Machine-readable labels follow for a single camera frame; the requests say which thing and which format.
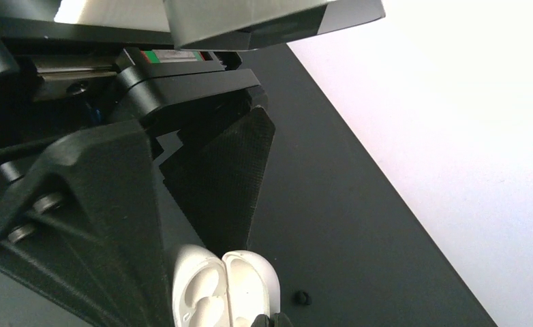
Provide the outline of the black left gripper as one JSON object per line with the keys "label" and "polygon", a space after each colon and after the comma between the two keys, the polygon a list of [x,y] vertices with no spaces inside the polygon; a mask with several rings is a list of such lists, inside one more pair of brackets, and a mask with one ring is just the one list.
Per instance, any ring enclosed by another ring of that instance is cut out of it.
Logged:
{"label": "black left gripper", "polygon": [[186,50],[169,33],[55,17],[71,1],[0,1],[0,149],[138,121],[185,146],[269,147],[264,91],[233,51]]}

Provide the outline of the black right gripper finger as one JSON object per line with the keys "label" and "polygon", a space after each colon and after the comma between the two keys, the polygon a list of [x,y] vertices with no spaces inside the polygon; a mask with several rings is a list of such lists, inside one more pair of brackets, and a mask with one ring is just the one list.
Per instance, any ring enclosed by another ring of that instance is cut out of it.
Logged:
{"label": "black right gripper finger", "polygon": [[275,313],[272,316],[257,315],[251,327],[293,327],[293,323],[285,313]]}

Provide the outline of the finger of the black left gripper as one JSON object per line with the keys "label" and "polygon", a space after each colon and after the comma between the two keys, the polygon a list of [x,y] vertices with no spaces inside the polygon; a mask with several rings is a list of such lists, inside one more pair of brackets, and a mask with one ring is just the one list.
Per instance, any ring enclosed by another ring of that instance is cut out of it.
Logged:
{"label": "finger of the black left gripper", "polygon": [[171,326],[149,137],[58,139],[0,197],[0,272],[92,326]]}
{"label": "finger of the black left gripper", "polygon": [[218,256],[249,247],[274,135],[261,106],[220,110],[180,130],[181,147],[159,166],[202,244]]}

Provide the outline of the white earbud charging case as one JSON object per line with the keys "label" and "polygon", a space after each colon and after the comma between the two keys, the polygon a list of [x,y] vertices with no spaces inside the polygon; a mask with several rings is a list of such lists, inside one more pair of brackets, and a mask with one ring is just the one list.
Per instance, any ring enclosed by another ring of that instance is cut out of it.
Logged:
{"label": "white earbud charging case", "polygon": [[271,263],[252,251],[216,256],[183,245],[172,272],[175,326],[251,326],[259,315],[281,311],[279,277]]}

